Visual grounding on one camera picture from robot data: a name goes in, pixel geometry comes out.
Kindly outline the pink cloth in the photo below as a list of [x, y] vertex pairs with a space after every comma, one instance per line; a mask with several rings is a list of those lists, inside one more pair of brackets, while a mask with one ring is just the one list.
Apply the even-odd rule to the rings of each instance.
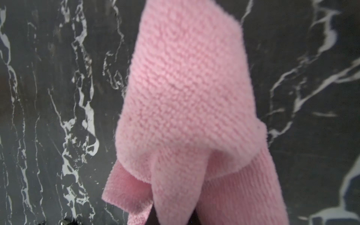
[[215, 1], [147, 1], [102, 198], [128, 224], [287, 225], [242, 27]]

